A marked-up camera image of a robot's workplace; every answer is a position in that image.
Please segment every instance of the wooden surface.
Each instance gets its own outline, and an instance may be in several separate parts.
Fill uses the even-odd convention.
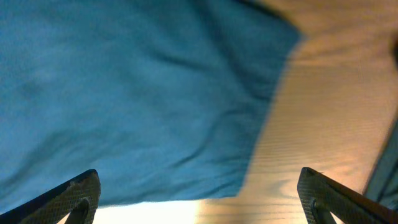
[[[306,223],[303,166],[362,192],[398,105],[397,0],[266,0],[305,34],[291,55],[246,184],[201,201],[196,223]]]

